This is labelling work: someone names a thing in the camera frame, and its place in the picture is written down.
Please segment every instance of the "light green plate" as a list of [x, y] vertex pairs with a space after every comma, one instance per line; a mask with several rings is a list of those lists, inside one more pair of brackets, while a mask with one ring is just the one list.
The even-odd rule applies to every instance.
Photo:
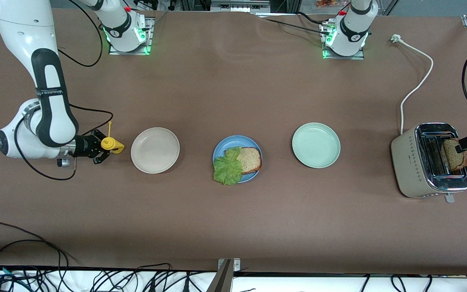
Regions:
[[293, 152], [300, 162], [309, 167], [328, 167], [340, 155], [340, 139], [330, 127], [310, 122], [295, 131]]

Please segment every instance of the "blue plate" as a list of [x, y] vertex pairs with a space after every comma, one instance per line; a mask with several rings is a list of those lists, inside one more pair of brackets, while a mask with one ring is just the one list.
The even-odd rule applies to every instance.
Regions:
[[[261, 154], [261, 161], [263, 159], [263, 153], [261, 151], [261, 148], [259, 148], [259, 145], [252, 139], [244, 136], [244, 135], [231, 135], [230, 137], [227, 137], [223, 139], [217, 146], [215, 146], [214, 154], [212, 156], [212, 164], [214, 164], [214, 161], [217, 157], [223, 157], [225, 155], [225, 151], [228, 150], [228, 148], [232, 147], [254, 147], [257, 148], [259, 153]], [[241, 181], [238, 183], [245, 183], [246, 181], [249, 181], [250, 179], [254, 178], [259, 172], [252, 172], [251, 174], [243, 174]]]

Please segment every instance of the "plate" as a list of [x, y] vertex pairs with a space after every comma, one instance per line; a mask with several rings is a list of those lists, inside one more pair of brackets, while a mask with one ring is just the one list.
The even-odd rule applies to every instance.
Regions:
[[[225, 155], [225, 151], [228, 150], [228, 148], [232, 147], [254, 147], [259, 151], [259, 154], [261, 155], [261, 161], [263, 159], [263, 153], [261, 151], [261, 148], [259, 148], [259, 145], [252, 139], [244, 136], [244, 135], [231, 135], [230, 137], [227, 137], [223, 139], [217, 146], [215, 146], [214, 154], [212, 155], [212, 164], [214, 164], [214, 161], [217, 157], [223, 157]], [[246, 181], [249, 181], [250, 179], [254, 178], [259, 171], [252, 172], [251, 174], [243, 174], [241, 181], [238, 183], [246, 183]]]
[[179, 155], [178, 137], [165, 128], [150, 128], [141, 132], [131, 147], [133, 164], [148, 174], [168, 170]]
[[335, 131], [319, 122], [302, 125], [293, 135], [295, 156], [312, 168], [324, 168], [335, 163], [340, 148], [340, 139]]

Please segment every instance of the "toaster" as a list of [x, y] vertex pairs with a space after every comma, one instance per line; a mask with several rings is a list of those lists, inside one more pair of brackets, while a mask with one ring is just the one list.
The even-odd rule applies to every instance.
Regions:
[[410, 198], [446, 195], [467, 190], [467, 167], [450, 170], [443, 141], [458, 138], [455, 129], [443, 122], [420, 124], [395, 138], [391, 144], [397, 184]]

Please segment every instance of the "bread slice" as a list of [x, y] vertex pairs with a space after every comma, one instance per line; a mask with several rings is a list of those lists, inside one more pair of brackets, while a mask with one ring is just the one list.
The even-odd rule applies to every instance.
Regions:
[[253, 147], [241, 148], [241, 154], [239, 154], [237, 160], [241, 161], [242, 174], [251, 174], [252, 172], [256, 172], [263, 164], [261, 154], [257, 148]]
[[448, 139], [443, 142], [444, 152], [446, 153], [446, 159], [450, 170], [460, 170], [467, 166], [467, 151], [457, 153], [455, 146], [459, 144], [458, 139]]

